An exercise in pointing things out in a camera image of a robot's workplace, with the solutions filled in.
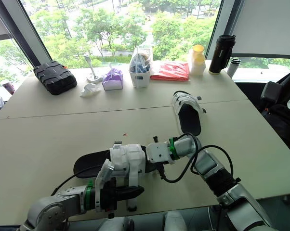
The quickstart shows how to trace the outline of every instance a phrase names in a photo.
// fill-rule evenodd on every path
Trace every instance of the black cable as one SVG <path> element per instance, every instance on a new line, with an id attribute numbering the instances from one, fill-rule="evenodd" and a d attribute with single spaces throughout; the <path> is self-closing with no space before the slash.
<path id="1" fill-rule="evenodd" d="M 197 158 L 197 157 L 198 157 L 198 151 L 197 151 L 197 150 L 198 150 L 198 141 L 197 141 L 197 139 L 195 138 L 195 136 L 194 136 L 192 133 L 190 133 L 190 132 L 186 132 L 186 133 L 184 133 L 183 135 L 179 136 L 178 139 L 180 139 L 181 137 L 186 136 L 186 135 L 191 136 L 192 139 L 194 140 L 195 148 L 196 148 L 195 150 L 196 150 L 196 151 L 195 151 L 195 153 L 193 154 L 193 156 L 189 159 L 189 161 L 188 161 L 188 163 L 186 164 L 184 170 L 181 172 L 181 174 L 179 175 L 178 178 L 176 178 L 176 179 L 174 179 L 174 180 L 169 180 L 169 179 L 167 179 L 166 176 L 164 175 L 164 172 L 161 173 L 161 174 L 162 174 L 161 178 L 162 178 L 163 180 L 165 180 L 166 182 L 168 182 L 168 183 L 176 183 L 176 182 L 180 181 L 180 180 L 183 178 L 183 176 L 185 175 L 185 173 L 187 172 L 187 170 L 188 170 L 188 168 L 189 168 L 189 165 L 191 164 L 192 160 L 193 160 L 194 158 Z"/>
<path id="2" fill-rule="evenodd" d="M 97 168 L 97 167 L 102 167 L 102 165 L 95 165 L 95 166 L 91 166 L 91 167 L 88 167 L 88 168 L 85 168 L 85 169 L 83 169 L 83 170 L 81 170 L 81 171 L 79 171 L 79 172 L 77 172 L 76 174 L 73 174 L 71 177 L 69 177 L 69 178 L 67 178 L 65 181 L 63 181 L 60 185 L 58 185 L 58 187 L 56 187 L 55 189 L 54 189 L 54 191 L 53 191 L 53 193 L 51 194 L 51 196 L 54 196 L 55 195 L 55 193 L 64 185 L 64 184 L 66 184 L 69 180 L 71 180 L 72 178 L 74 178 L 74 177 L 76 177 L 78 174 L 80 174 L 80 173 L 83 173 L 83 172 L 86 172 L 86 171 L 88 171 L 88 170 L 90 170 L 90 169 L 93 169 L 93 168 Z M 63 231 L 66 231 L 66 228 L 67 228 L 67 225 L 68 225 L 68 219 L 69 218 L 67 218 L 66 220 L 65 220 L 65 223 L 64 223 L 64 227 L 63 227 Z"/>
<path id="3" fill-rule="evenodd" d="M 76 174 L 73 174 L 71 177 L 67 178 L 65 181 L 63 181 L 63 183 L 61 183 L 60 185 L 58 185 L 58 187 L 56 187 L 53 191 L 53 193 L 51 194 L 51 196 L 54 196 L 55 193 L 64 185 L 66 184 L 69 180 L 71 180 L 72 178 L 76 177 L 78 174 L 80 173 L 83 173 L 83 172 L 86 172 L 90 169 L 93 169 L 93 168 L 97 168 L 97 167 L 102 167 L 102 165 L 95 165 L 95 166 L 91 166 L 91 167 L 88 167 L 88 168 L 85 168 L 79 172 L 77 172 Z"/>
<path id="4" fill-rule="evenodd" d="M 161 178 L 162 178 L 163 180 L 165 180 L 166 182 L 168 182 L 168 183 L 176 183 L 176 182 L 180 181 L 180 180 L 183 178 L 184 174 L 187 172 L 187 169 L 189 168 L 189 165 L 191 164 L 192 160 L 193 160 L 193 164 L 192 164 L 191 167 L 193 167 L 193 166 L 195 165 L 195 163 L 196 163 L 196 161 L 197 161 L 197 159 L 198 159 L 198 153 L 200 153 L 201 151 L 203 151 L 203 150 L 206 149 L 206 148 L 217 148 L 217 149 L 221 150 L 221 151 L 226 155 L 226 157 L 227 157 L 227 159 L 228 159 L 228 162 L 229 162 L 229 164 L 230 164 L 231 175 L 233 176 L 233 174 L 234 174 L 233 163 L 232 163 L 232 160 L 231 160 L 230 156 L 229 156 L 228 153 L 226 152 L 226 150 L 224 150 L 223 148 L 221 148 L 221 147 L 219 147 L 219 146 L 217 146 L 217 145 L 206 145 L 206 146 L 200 148 L 197 152 L 195 152 L 195 153 L 193 154 L 193 156 L 189 159 L 187 165 L 185 166 L 185 168 L 183 169 L 183 171 L 181 172 L 181 174 L 179 175 L 178 178 L 176 178 L 176 179 L 174 179 L 174 180 L 170 180 L 170 179 L 167 179 L 165 175 L 162 175 Z"/>
<path id="5" fill-rule="evenodd" d="M 195 137 L 192 133 L 187 132 L 187 133 L 181 135 L 181 136 L 178 137 L 178 138 L 180 139 L 181 137 L 183 137 L 183 136 L 185 136 L 185 135 L 190 135 L 190 136 L 192 137 L 192 139 L 194 140 L 194 144 L 195 144 L 195 150 L 196 150 L 196 152 L 197 152 L 197 150 L 198 150 L 198 141 L 197 141 L 196 137 Z M 192 173 L 198 175 L 198 172 L 194 171 L 193 167 L 194 167 L 194 165 L 191 165 L 191 167 L 190 167 L 190 171 L 191 171 Z"/>

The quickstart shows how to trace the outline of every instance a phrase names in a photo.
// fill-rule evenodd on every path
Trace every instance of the black thermos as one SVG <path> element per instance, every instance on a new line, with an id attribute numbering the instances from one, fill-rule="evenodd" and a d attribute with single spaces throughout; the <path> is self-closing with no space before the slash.
<path id="1" fill-rule="evenodd" d="M 235 35 L 219 36 L 211 65 L 209 67 L 210 74 L 217 75 L 222 69 L 226 68 L 232 55 L 232 48 L 235 45 L 235 37 Z"/>

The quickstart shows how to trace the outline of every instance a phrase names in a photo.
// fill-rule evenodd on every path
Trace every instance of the purple tissue box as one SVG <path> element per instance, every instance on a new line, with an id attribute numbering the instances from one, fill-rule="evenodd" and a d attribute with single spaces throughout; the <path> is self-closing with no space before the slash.
<path id="1" fill-rule="evenodd" d="M 122 71 L 112 68 L 104 77 L 102 85 L 105 90 L 122 89 Z"/>

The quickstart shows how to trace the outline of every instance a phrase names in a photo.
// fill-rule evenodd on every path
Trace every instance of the red bag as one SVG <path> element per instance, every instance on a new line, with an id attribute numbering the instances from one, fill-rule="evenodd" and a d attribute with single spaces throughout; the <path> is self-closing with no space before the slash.
<path id="1" fill-rule="evenodd" d="M 153 61 L 151 79 L 187 81 L 189 66 L 183 61 Z"/>

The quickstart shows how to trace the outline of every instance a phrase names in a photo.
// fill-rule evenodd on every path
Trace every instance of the white table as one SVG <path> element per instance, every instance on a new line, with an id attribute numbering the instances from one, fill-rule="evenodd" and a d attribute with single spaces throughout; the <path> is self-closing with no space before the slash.
<path id="1" fill-rule="evenodd" d="M 225 71 L 210 75 L 210 60 L 206 64 L 203 76 L 191 77 L 187 82 L 150 80 L 149 86 L 142 89 L 133 87 L 128 65 L 121 65 L 123 90 L 104 91 L 99 83 L 102 90 L 91 98 L 79 96 L 87 84 L 89 68 L 71 70 L 78 85 L 57 96 L 51 95 L 36 77 L 28 77 L 2 108 L 0 119 L 165 107 L 171 106 L 171 97 L 177 90 L 201 96 L 200 103 L 247 99 Z M 99 71 L 106 73 L 109 68 Z"/>
<path id="2" fill-rule="evenodd" d="M 290 193 L 290 150 L 250 101 L 203 107 L 207 113 L 201 117 L 200 140 L 228 151 L 234 177 L 255 198 Z M 112 147 L 117 140 L 148 145 L 156 135 L 160 141 L 179 135 L 172 107 L 0 119 L 0 225 L 24 222 L 31 204 L 72 175 L 80 156 Z M 225 156 L 212 151 L 229 169 Z M 186 163 L 184 158 L 166 165 L 167 177 L 177 177 Z M 63 188 L 82 184 L 86 181 L 73 179 Z M 190 172 L 176 184 L 149 173 L 140 185 L 145 192 L 138 197 L 138 210 L 130 213 L 121 202 L 116 216 L 217 204 L 206 183 Z M 92 211 L 71 220 L 105 216 Z"/>

